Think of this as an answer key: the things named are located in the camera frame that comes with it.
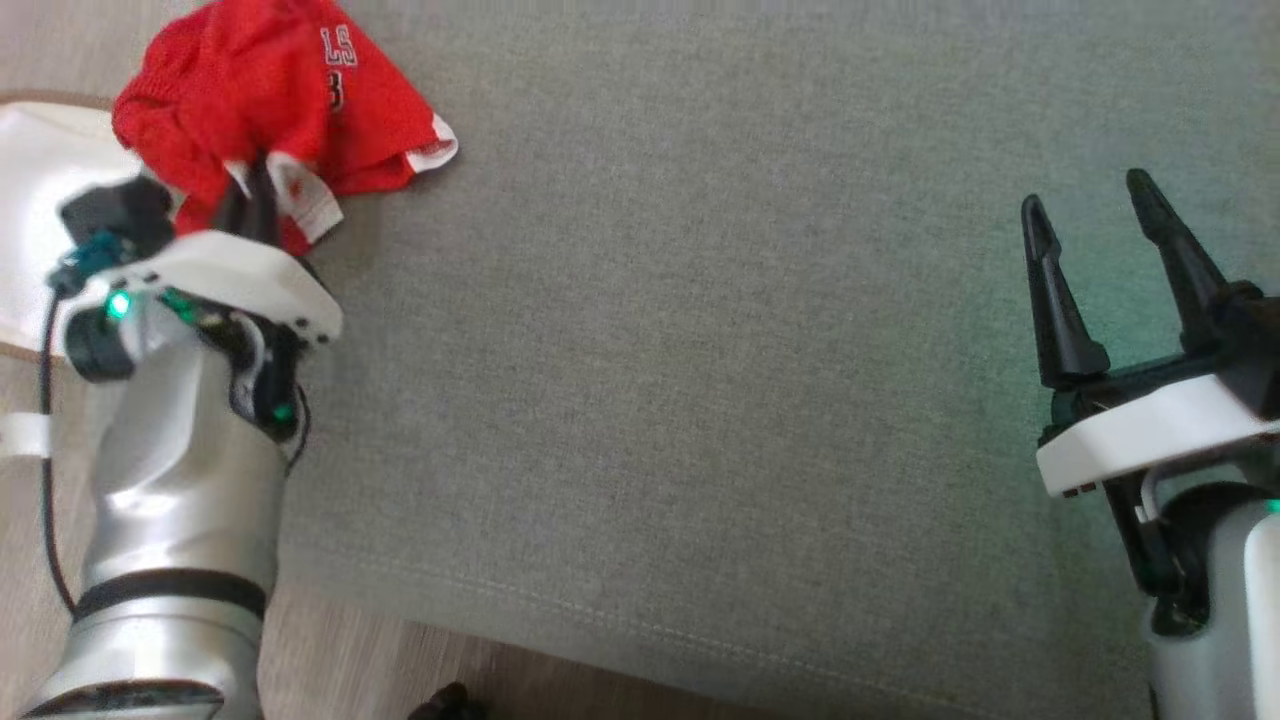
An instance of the red garment with white trim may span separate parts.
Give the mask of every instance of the red garment with white trim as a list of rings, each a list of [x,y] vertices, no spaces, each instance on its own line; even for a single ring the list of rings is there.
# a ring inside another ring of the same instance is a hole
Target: red garment with white trim
[[[342,220],[334,195],[398,190],[458,150],[452,128],[333,0],[215,0],[151,41],[113,126],[209,227],[233,178],[268,156],[285,250]]]

